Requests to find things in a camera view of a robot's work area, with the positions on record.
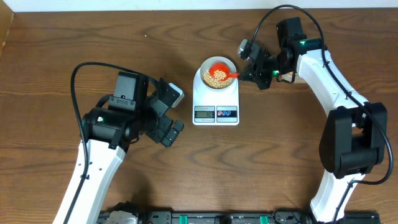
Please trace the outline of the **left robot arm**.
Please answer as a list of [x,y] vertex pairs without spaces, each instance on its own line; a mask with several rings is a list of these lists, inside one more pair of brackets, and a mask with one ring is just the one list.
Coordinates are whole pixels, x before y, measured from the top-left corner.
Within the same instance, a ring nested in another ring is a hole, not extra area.
[[119,72],[115,91],[80,118],[81,142],[55,223],[96,223],[109,185],[131,144],[145,134],[170,147],[183,123],[166,116],[183,91],[164,79]]

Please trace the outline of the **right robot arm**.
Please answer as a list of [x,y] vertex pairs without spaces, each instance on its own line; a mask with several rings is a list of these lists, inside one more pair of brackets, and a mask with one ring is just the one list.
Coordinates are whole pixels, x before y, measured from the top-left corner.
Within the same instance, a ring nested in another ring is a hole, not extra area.
[[240,72],[241,81],[259,89],[271,81],[289,83],[304,80],[323,107],[327,120],[319,144],[325,169],[318,192],[310,202],[313,223],[357,221],[344,209],[358,184],[391,153],[386,142],[387,110],[382,103],[370,103],[345,79],[331,59],[323,37],[309,39],[298,17],[276,25],[280,53],[271,55],[253,40],[244,39],[238,55],[250,64]]

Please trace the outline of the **red measuring scoop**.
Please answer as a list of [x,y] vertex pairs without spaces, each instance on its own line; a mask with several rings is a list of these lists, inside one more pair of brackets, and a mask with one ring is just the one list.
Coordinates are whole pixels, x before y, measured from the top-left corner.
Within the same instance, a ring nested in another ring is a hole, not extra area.
[[226,81],[229,78],[239,77],[238,73],[231,73],[228,66],[222,62],[214,63],[209,69],[209,74],[213,78],[218,78],[222,82]]

